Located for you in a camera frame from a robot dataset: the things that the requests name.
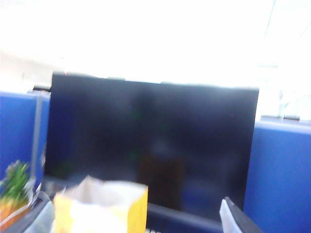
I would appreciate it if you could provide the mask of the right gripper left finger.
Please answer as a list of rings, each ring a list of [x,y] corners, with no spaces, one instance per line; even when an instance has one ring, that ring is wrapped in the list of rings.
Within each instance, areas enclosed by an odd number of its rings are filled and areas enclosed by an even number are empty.
[[[49,233],[55,219],[52,201],[41,201],[1,233]]]

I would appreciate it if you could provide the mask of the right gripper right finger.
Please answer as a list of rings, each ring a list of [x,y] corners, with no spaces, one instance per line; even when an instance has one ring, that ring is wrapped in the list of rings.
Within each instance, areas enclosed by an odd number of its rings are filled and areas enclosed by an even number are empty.
[[[222,199],[219,214],[224,233],[263,233],[229,197]]]

